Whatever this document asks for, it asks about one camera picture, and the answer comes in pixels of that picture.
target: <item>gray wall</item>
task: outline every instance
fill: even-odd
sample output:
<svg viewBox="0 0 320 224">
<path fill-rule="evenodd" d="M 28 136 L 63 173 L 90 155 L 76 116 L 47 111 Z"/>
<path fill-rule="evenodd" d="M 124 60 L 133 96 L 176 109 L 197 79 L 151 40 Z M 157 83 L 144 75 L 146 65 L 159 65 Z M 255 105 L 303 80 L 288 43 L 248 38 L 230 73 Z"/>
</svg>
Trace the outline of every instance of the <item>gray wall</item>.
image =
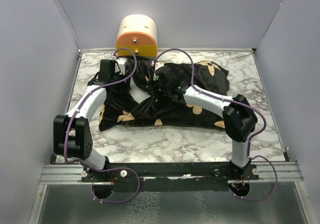
<svg viewBox="0 0 320 224">
<path fill-rule="evenodd" d="M 282 0 L 58 0 L 81 49 L 113 48 L 120 21 L 153 18 L 161 48 L 256 48 Z"/>
<path fill-rule="evenodd" d="M 0 222 L 29 220 L 76 43 L 52 0 L 0 0 Z"/>
<path fill-rule="evenodd" d="M 320 221 L 320 0 L 285 0 L 256 51 L 275 121 Z"/>
</svg>

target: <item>marble pattern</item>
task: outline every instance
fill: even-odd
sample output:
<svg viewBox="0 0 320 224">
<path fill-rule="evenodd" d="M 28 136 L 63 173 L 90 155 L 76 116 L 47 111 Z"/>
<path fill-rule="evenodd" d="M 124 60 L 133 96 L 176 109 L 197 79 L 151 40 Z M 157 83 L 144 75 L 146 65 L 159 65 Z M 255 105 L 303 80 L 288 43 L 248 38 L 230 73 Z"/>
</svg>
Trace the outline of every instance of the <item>marble pattern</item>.
<svg viewBox="0 0 320 224">
<path fill-rule="evenodd" d="M 99 71 L 100 60 L 110 59 L 112 53 L 106 51 L 83 54 L 69 109 L 75 106 L 85 93 L 87 82 Z M 251 52 L 189 52 L 189 54 L 194 62 L 211 60 L 229 70 L 228 96 L 243 94 L 252 106 L 257 107 L 265 115 L 267 128 L 252 140 L 251 156 L 262 155 L 272 161 L 284 161 L 253 54 Z M 166 53 L 160 60 L 189 63 L 189 59 L 179 52 Z M 137 89 L 133 86 L 132 92 L 139 92 Z M 218 162 L 228 161 L 232 155 L 231 139 L 222 129 L 117 125 L 100 132 L 99 113 L 100 108 L 90 123 L 93 146 L 99 153 L 109 157 L 111 162 Z M 262 127 L 262 123 L 262 119 L 258 117 L 256 130 Z M 57 162 L 63 162 L 63 159 L 58 157 Z"/>
</svg>

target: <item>cylindrical container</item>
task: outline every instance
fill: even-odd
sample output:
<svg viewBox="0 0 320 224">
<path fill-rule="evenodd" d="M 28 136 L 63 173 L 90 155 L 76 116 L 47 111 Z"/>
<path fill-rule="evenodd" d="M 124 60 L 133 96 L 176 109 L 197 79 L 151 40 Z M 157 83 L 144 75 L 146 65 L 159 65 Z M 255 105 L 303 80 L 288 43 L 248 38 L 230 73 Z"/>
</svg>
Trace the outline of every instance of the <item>cylindrical container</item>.
<svg viewBox="0 0 320 224">
<path fill-rule="evenodd" d="M 115 47 L 128 48 L 137 56 L 155 58 L 158 53 L 157 41 L 157 26 L 154 20 L 146 15 L 133 14 L 122 19 Z M 118 55 L 131 56 L 131 53 L 121 50 Z"/>
</svg>

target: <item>garment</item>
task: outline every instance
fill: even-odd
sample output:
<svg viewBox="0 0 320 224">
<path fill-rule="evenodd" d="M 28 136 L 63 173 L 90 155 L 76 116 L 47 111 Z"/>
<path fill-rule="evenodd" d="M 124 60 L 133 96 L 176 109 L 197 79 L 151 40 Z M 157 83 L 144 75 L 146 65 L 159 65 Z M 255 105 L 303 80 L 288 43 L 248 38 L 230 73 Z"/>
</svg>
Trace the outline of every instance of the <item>garment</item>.
<svg viewBox="0 0 320 224">
<path fill-rule="evenodd" d="M 128 75 L 135 63 L 132 57 L 125 57 L 128 58 L 125 75 Z M 100 131 L 115 125 L 224 128 L 223 119 L 210 111 L 199 106 L 174 102 L 164 95 L 154 94 L 152 91 L 154 84 L 150 81 L 153 78 L 151 62 L 150 59 L 138 57 L 137 69 L 132 76 L 136 86 L 151 96 L 138 103 L 130 93 L 130 81 L 113 86 L 108 90 L 100 112 Z M 169 67 L 181 82 L 191 83 L 191 64 L 166 62 L 164 65 Z M 194 84 L 210 92 L 227 95 L 228 73 L 229 71 L 215 62 L 204 60 L 195 63 Z"/>
</svg>

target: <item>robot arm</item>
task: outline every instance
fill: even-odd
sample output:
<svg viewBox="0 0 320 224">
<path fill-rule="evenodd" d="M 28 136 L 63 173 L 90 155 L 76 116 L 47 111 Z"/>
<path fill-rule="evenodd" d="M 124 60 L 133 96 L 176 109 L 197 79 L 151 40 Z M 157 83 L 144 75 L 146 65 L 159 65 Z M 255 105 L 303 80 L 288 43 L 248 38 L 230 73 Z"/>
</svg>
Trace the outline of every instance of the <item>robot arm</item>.
<svg viewBox="0 0 320 224">
<path fill-rule="evenodd" d="M 86 94 L 82 97 L 82 99 L 84 99 L 87 93 L 91 93 L 81 109 L 78 110 L 80 103 L 78 102 L 66 115 L 56 116 L 53 122 L 55 154 L 63 155 L 67 125 L 71 116 L 77 111 L 78 113 L 72 123 L 72 129 L 75 130 L 75 135 L 68 133 L 68 157 L 80 159 L 84 166 L 88 165 L 97 170 L 108 169 L 110 167 L 109 159 L 99 154 L 93 148 L 93 140 L 89 127 L 89 122 L 99 106 L 105 101 L 109 90 L 101 88 L 94 93 L 92 93 L 92 90 L 98 86 L 112 82 L 115 76 L 117 76 L 118 79 L 119 77 L 123 79 L 121 76 L 125 73 L 126 61 L 127 59 L 125 58 L 118 58 L 117 61 L 102 60 L 98 77 L 89 82 Z M 232 139 L 232 158 L 230 165 L 233 166 L 238 174 L 242 175 L 250 164 L 248 137 L 255 129 L 257 117 L 253 111 L 240 105 L 229 103 L 227 100 L 236 100 L 249 105 L 246 98 L 242 95 L 231 97 L 215 93 L 213 94 L 222 98 L 222 100 L 209 97 L 195 90 L 191 85 L 185 82 L 179 82 L 167 66 L 155 69 L 153 80 L 155 81 L 156 89 L 160 90 L 162 95 L 169 96 L 175 102 L 202 107 L 223 118 L 225 131 Z"/>
</svg>

